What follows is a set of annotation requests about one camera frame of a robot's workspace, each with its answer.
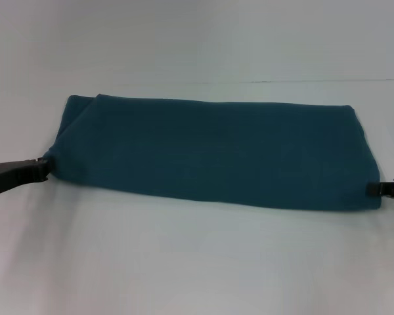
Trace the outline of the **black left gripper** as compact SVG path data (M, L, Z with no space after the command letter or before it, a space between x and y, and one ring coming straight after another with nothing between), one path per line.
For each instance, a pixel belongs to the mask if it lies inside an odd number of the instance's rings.
M35 182L44 182L51 173L51 160L29 159L0 163L0 194Z

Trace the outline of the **teal blue t-shirt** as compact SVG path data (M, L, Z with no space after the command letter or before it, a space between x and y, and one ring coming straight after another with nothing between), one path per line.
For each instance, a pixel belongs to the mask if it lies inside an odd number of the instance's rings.
M380 172L350 106L68 98L53 175L85 186L276 209L377 209Z

